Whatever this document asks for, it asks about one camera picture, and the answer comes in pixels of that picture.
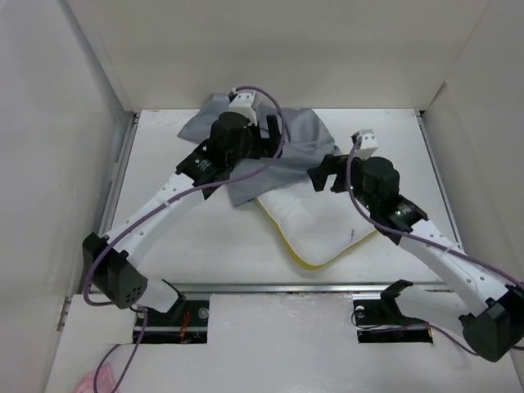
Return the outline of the grey pillowcase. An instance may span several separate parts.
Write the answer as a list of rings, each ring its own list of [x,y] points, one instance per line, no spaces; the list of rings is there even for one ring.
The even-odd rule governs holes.
[[[334,137],[311,109],[283,108],[280,111],[261,105],[255,109],[261,137],[267,142],[267,115],[278,117],[281,142],[270,157],[243,159],[236,164],[219,164],[206,153],[206,139],[211,125],[228,110],[229,96],[217,93],[190,119],[179,137],[196,144],[196,148],[176,167],[176,174],[192,180],[204,198],[225,186],[234,206],[241,206],[262,194],[305,179],[307,170],[321,163],[327,154],[338,151]]]

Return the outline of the cream yellow pillow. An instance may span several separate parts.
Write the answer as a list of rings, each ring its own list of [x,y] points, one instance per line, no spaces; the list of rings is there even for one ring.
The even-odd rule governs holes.
[[[307,178],[268,191],[256,201],[303,269],[321,269],[376,231],[348,194],[316,192]]]

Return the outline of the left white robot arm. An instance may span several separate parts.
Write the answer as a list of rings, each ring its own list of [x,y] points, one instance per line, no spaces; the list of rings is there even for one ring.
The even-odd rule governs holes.
[[[201,142],[170,175],[158,193],[123,224],[104,235],[89,234],[83,241],[87,270],[83,296],[92,305],[95,286],[119,309],[155,310],[162,323],[177,323],[185,297],[165,280],[147,278],[139,271],[147,252],[188,211],[207,200],[224,184],[235,183],[232,171],[243,160],[265,159],[272,164],[282,153],[283,136],[276,115],[266,117],[268,137],[244,115],[226,111]]]

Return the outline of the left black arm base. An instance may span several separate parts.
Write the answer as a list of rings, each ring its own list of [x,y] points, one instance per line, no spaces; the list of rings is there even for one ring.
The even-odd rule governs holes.
[[[161,313],[147,308],[147,320],[137,306],[132,330],[133,343],[193,345],[206,344],[210,317],[210,298],[199,294],[181,295],[174,311]]]

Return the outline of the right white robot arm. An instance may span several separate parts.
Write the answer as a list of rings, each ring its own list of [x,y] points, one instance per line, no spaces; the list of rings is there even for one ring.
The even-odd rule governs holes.
[[[436,299],[399,280],[381,294],[379,312],[386,321],[439,321],[490,362],[499,361],[522,340],[522,283],[462,253],[426,212],[400,194],[400,174],[388,159],[327,155],[308,175],[317,192],[334,176],[332,192],[348,192],[365,219],[421,260],[456,296]]]

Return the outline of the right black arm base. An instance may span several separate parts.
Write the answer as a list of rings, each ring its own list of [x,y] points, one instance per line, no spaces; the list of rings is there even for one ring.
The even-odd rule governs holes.
[[[398,280],[378,297],[353,300],[351,322],[357,329],[359,344],[432,344],[433,337],[427,323],[419,318],[410,318],[400,312],[396,298],[412,282]]]

